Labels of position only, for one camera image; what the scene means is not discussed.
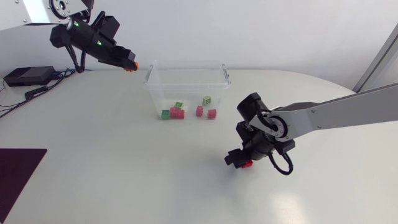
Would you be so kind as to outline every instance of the clear plastic container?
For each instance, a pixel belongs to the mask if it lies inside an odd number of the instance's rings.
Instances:
[[[170,110],[176,102],[183,103],[184,119],[208,119],[208,110],[218,113],[230,84],[225,65],[217,60],[154,61],[144,80],[160,119],[162,110]],[[206,96],[211,102],[203,105]],[[197,116],[198,106],[204,109],[201,117]]]

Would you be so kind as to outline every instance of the table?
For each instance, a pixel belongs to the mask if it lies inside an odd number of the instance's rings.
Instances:
[[[398,223],[397,122],[297,138],[290,176],[267,158],[236,170],[224,156],[241,147],[248,94],[274,108],[352,92],[293,72],[229,74],[214,121],[159,120],[145,71],[76,74],[0,119],[1,147],[49,150],[5,224]]]

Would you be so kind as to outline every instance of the small block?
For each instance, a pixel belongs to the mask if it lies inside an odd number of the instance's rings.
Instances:
[[[205,96],[203,97],[203,106],[209,105],[211,103],[211,97]]]
[[[170,108],[170,118],[172,118],[172,119],[177,118],[177,111],[178,111],[178,109],[176,109],[176,108]]]
[[[177,108],[177,109],[179,109],[179,110],[182,110],[182,108],[184,108],[184,104],[183,104],[183,103],[180,103],[180,102],[176,102],[176,103],[174,104],[174,107]]]
[[[214,119],[214,118],[216,118],[216,115],[217,115],[217,110],[215,110],[215,109],[213,109],[213,110],[208,110],[208,111],[207,111],[207,117],[208,117],[209,119]]]
[[[162,119],[170,119],[170,111],[162,110]]]
[[[184,119],[185,111],[177,110],[177,119]]]
[[[198,106],[197,107],[197,116],[201,117],[203,115],[203,107],[202,106]]]
[[[253,166],[253,161],[247,161],[245,165],[242,166],[242,168],[247,168]]]

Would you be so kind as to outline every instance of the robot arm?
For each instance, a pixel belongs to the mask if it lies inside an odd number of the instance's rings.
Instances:
[[[120,24],[113,16],[100,12],[94,23],[88,25],[94,0],[7,0],[0,3],[6,13],[0,30],[16,26],[41,26],[58,24],[51,33],[54,47],[65,47],[76,71],[85,70],[86,54],[99,62],[122,67],[127,71],[139,68],[136,55],[129,49],[117,46],[113,39]],[[82,51],[78,64],[76,47]]]
[[[235,168],[245,168],[252,160],[268,156],[279,172],[289,175],[293,163],[287,151],[295,147],[294,138],[321,129],[398,121],[398,105],[393,102],[396,96],[398,83],[323,103],[294,103],[269,110],[253,93],[238,105],[244,121],[236,130],[243,140],[243,150],[230,151],[225,161]],[[275,163],[275,150],[287,161],[288,171]]]

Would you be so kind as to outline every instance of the green cube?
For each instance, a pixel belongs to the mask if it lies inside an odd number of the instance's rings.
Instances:
[[[211,103],[210,96],[203,97],[203,106],[209,105]]]
[[[179,110],[182,110],[182,109],[184,108],[184,104],[183,104],[183,103],[180,103],[180,102],[176,102],[176,103],[174,104],[174,107],[177,108],[177,109],[179,109]]]
[[[162,110],[162,119],[170,119],[170,111]]]

